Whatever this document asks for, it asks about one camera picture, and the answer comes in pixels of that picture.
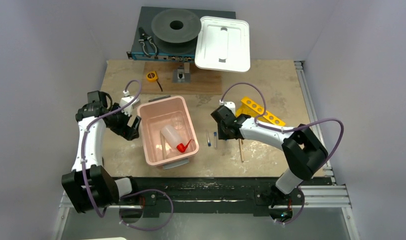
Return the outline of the blue capped test tube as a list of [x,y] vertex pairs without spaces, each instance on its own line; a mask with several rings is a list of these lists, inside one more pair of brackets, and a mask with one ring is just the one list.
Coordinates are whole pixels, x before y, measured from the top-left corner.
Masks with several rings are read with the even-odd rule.
[[207,139],[207,146],[210,147],[212,144],[211,144],[211,140],[210,140],[210,136],[209,136],[209,131],[206,130],[205,133],[206,133],[206,139]]

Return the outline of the grey filament spool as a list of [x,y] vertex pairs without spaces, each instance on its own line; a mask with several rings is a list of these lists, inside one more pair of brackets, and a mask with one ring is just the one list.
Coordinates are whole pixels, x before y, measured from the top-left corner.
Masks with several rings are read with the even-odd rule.
[[193,54],[196,49],[201,21],[195,13],[181,8],[171,8],[158,13],[151,29],[155,44],[170,55]]

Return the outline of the dark network switch box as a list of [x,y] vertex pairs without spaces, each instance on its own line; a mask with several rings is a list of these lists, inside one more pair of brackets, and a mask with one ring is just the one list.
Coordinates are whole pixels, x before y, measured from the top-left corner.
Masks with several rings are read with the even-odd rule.
[[202,17],[235,19],[234,11],[143,6],[130,60],[192,63]]

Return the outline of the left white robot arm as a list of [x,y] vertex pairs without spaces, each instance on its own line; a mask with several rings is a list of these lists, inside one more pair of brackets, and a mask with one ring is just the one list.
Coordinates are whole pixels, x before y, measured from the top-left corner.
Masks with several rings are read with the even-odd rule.
[[123,94],[116,103],[106,92],[88,92],[88,102],[75,115],[79,128],[77,154],[71,172],[62,175],[61,184],[78,213],[96,210],[103,216],[105,208],[119,203],[120,199],[132,205],[140,198],[140,191],[131,177],[111,177],[103,167],[102,145],[106,129],[127,141],[139,138],[141,117],[137,116],[132,125],[128,124],[139,99],[128,90]]

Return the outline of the yellow test tube rack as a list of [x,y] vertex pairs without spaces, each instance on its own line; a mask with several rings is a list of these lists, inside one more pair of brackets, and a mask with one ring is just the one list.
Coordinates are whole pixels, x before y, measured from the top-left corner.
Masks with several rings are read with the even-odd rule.
[[[238,117],[241,114],[245,114],[255,118],[256,116],[262,114],[263,112],[264,112],[263,106],[253,101],[251,98],[245,96],[241,99],[241,106],[236,109],[235,116]],[[286,125],[284,121],[273,115],[268,110],[263,116],[258,118],[258,121],[270,123],[281,127]]]

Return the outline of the far grey bin latch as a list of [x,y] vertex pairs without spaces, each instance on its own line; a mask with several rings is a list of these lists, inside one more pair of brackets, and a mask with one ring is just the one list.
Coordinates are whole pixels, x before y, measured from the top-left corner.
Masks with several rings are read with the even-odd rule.
[[149,102],[149,103],[150,103],[150,102],[155,102],[155,101],[167,99],[167,98],[170,98],[170,97],[171,97],[171,95],[165,95],[165,96],[161,96],[161,97],[157,97],[157,98],[150,99],[148,102]]

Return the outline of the clear petri dish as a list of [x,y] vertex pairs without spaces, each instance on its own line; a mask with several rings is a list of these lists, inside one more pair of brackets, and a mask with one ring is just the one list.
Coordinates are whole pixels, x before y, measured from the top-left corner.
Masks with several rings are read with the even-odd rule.
[[184,121],[181,116],[173,116],[171,118],[171,124],[176,130],[181,130],[184,127]]

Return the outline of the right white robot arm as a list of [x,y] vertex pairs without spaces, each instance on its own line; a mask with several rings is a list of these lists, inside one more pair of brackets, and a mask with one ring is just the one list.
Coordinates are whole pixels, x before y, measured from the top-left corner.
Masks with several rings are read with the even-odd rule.
[[211,113],[217,123],[219,139],[258,141],[282,150],[288,168],[275,182],[271,190],[272,199],[282,204],[291,197],[291,192],[303,181],[310,180],[323,166],[328,152],[320,140],[306,125],[300,130],[283,129],[272,124],[256,124],[247,114],[235,116],[231,109],[222,105]]

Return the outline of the pink plastic bin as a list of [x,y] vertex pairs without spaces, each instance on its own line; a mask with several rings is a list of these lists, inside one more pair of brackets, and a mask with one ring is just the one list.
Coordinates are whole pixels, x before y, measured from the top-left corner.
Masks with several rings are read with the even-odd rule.
[[[140,136],[142,137],[144,155],[148,165],[153,167],[162,166],[179,159],[189,159],[198,153],[199,143],[186,101],[183,97],[172,96],[142,104],[138,107],[137,113],[141,117],[139,126]],[[180,153],[177,149],[172,149],[165,140],[167,157],[163,160],[160,133],[164,126],[172,126],[171,118],[173,116],[181,116],[183,118],[184,127],[177,131],[182,137],[184,144],[187,144],[190,139],[193,139],[193,141],[189,144],[185,153]]]

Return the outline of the yellow tape measure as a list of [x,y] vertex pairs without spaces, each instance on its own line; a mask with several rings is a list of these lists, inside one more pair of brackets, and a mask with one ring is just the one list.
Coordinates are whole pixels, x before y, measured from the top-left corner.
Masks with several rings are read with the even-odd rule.
[[146,79],[148,82],[156,82],[160,88],[160,90],[163,92],[163,88],[159,82],[159,77],[156,71],[151,71],[146,75]]

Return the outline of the black handled pliers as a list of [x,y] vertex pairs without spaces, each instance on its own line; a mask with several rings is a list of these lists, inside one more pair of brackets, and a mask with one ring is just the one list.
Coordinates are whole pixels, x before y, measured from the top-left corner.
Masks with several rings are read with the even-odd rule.
[[157,45],[154,43],[152,36],[148,35],[145,32],[143,27],[139,27],[138,32],[139,32],[139,35],[140,35],[140,38],[139,38],[138,42],[142,46],[142,50],[143,50],[144,55],[146,57],[148,57],[148,58],[151,57],[151,54],[150,54],[150,52],[148,50],[148,47],[146,45],[148,43],[151,46],[151,48],[153,49],[153,51],[154,51],[154,56],[155,57],[158,56],[159,49],[158,49]]

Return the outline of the thin wooden stick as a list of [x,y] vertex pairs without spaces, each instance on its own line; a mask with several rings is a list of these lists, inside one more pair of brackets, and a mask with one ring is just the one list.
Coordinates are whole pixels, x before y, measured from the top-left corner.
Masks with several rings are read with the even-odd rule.
[[239,140],[239,150],[240,150],[240,159],[241,159],[241,162],[243,163],[244,154],[243,154],[243,140],[242,139]]

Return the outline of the red capped wash bottle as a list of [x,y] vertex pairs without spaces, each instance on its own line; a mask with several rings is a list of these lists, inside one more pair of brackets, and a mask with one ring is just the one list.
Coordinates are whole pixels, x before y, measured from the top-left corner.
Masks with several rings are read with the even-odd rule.
[[193,141],[193,139],[190,139],[187,144],[184,144],[179,132],[169,124],[161,129],[161,134],[164,136],[171,148],[177,149],[180,153],[185,153],[189,144]]

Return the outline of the white plastic bin lid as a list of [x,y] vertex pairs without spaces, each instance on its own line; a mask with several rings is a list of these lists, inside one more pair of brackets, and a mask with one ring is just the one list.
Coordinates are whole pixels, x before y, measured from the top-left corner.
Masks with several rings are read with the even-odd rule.
[[250,69],[250,26],[244,20],[200,19],[194,62],[200,69],[245,73]]

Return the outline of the thick wooden dowel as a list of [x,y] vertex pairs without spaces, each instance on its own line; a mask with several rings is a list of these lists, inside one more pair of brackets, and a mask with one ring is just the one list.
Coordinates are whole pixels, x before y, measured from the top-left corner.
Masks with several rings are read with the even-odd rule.
[[162,159],[165,160],[167,157],[167,153],[166,153],[166,146],[165,146],[165,137],[162,133],[160,133],[160,140],[161,140],[161,149],[162,149]]

